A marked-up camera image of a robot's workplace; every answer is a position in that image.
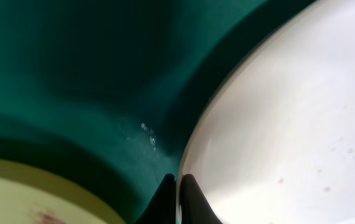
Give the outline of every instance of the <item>green surface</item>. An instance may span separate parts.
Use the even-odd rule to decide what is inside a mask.
[[[0,0],[0,157],[128,223],[236,63],[311,0]]]

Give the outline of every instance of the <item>red spot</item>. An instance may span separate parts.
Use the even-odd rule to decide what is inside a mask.
[[[49,215],[43,212],[38,212],[39,222],[37,224],[65,224],[65,222],[59,220],[53,215]]]

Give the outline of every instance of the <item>black object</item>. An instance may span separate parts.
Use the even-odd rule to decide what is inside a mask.
[[[182,224],[221,224],[208,204],[193,175],[183,177],[180,189]],[[175,176],[166,174],[153,198],[136,224],[175,224],[176,221]]]

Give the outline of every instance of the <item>reddish stain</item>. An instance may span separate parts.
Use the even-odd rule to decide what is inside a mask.
[[[43,212],[38,212],[39,222],[37,224],[65,224],[65,222],[59,220],[53,215],[49,215]]]

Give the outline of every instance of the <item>teal background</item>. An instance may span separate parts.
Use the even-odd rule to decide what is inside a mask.
[[[233,67],[312,0],[0,0],[0,158],[128,223]]]

